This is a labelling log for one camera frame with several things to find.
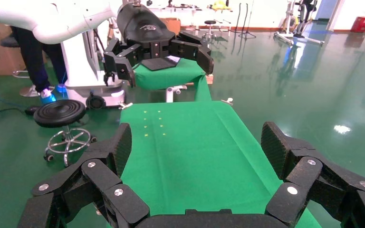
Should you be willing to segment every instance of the red box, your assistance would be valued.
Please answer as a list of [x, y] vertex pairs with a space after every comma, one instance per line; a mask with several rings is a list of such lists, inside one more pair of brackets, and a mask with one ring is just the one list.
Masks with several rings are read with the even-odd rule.
[[357, 17], [350, 31], [365, 32], [365, 17]]

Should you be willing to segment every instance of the bar stool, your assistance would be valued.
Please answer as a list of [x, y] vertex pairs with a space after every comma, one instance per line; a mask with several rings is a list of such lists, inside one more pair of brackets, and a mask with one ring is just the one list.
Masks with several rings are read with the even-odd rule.
[[82, 128], [70, 128], [69, 125], [79, 121], [86, 113], [85, 105], [75, 100], [59, 100], [48, 103], [34, 113], [34, 120], [41, 127], [57, 128], [63, 130], [56, 133], [48, 141], [45, 149], [44, 159], [52, 161], [54, 155], [49, 152], [64, 155], [65, 167], [69, 166], [68, 154], [88, 147], [90, 143], [95, 143], [97, 138], [89, 131]]
[[[19, 44], [12, 34], [0, 40], [0, 45], [5, 48], [19, 48]], [[28, 73], [27, 70], [15, 70], [12, 73], [12, 76], [16, 78], [30, 78], [29, 76], [20, 76], [20, 74]], [[39, 96], [36, 91], [36, 86], [32, 85], [30, 87], [24, 87], [20, 89], [19, 94], [24, 97], [36, 97]]]
[[202, 38], [206, 38], [206, 36], [209, 36], [209, 38], [216, 38], [216, 35], [212, 32], [212, 25], [216, 24], [215, 20], [206, 20], [205, 24], [209, 25], [209, 31], [205, 33], [205, 35], [202, 36]]

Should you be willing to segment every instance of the robotic hand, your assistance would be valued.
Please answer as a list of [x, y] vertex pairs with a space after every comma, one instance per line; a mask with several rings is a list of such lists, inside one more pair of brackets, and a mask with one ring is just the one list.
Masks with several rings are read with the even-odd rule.
[[128, 80], [134, 87], [132, 66], [143, 59], [169, 55], [195, 60], [206, 74], [213, 71], [211, 50], [205, 41], [186, 32], [180, 32], [176, 39], [175, 34], [144, 5], [123, 5], [118, 11], [117, 25], [124, 42], [115, 38], [104, 51], [106, 85], [110, 77], [115, 80], [116, 73], [118, 79]]

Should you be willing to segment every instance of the stool seat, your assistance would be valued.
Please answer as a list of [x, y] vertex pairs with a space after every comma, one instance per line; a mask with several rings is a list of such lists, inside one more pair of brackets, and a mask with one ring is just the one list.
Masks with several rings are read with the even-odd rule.
[[213, 24], [216, 24], [216, 21], [215, 20], [206, 20], [205, 21], [205, 24], [207, 24], [207, 25], [213, 25]]
[[75, 100], [59, 100], [40, 107], [34, 120], [42, 127], [54, 128], [70, 125], [86, 113], [85, 105]]
[[19, 43], [17, 42], [17, 40], [14, 38], [13, 33], [10, 34], [9, 36], [3, 38], [0, 40], [0, 45], [2, 47], [5, 48], [19, 48]]

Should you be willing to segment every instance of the person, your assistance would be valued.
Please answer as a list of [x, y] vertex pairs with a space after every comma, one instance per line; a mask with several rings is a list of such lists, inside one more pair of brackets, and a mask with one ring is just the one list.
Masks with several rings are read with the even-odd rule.
[[44, 67], [42, 51], [44, 50], [51, 59], [58, 81], [58, 85], [56, 86], [57, 91], [66, 93], [65, 82], [67, 80], [67, 71], [61, 44], [43, 44], [34, 37], [32, 31], [13, 26], [11, 26], [11, 29], [13, 37], [19, 44], [30, 80], [36, 86], [36, 91], [40, 94], [41, 102], [47, 104], [56, 101], [55, 96], [49, 89], [50, 82], [48, 81], [48, 73]]

